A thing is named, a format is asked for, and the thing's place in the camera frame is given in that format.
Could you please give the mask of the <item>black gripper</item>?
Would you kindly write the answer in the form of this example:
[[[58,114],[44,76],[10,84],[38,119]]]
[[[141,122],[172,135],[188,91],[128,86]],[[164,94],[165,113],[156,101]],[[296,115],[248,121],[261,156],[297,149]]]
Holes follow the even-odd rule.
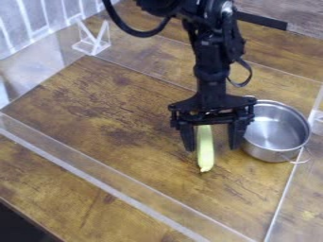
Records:
[[[244,87],[251,78],[236,82],[224,75],[196,78],[196,93],[168,106],[171,127],[180,132],[185,150],[196,150],[195,127],[199,125],[228,124],[228,144],[237,149],[243,142],[247,125],[253,121],[256,98],[229,95],[225,81]]]

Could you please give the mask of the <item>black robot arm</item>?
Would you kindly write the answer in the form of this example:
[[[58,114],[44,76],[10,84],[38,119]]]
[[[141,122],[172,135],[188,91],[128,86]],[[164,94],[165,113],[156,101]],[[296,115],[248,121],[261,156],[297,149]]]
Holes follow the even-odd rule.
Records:
[[[256,98],[225,93],[225,85],[233,83],[229,65],[248,66],[233,0],[137,0],[137,5],[155,16],[181,20],[196,56],[196,93],[168,106],[171,127],[179,130],[185,149],[196,150],[195,127],[215,124],[228,126],[229,147],[239,148],[253,121]],[[237,88],[245,85],[233,83]]]

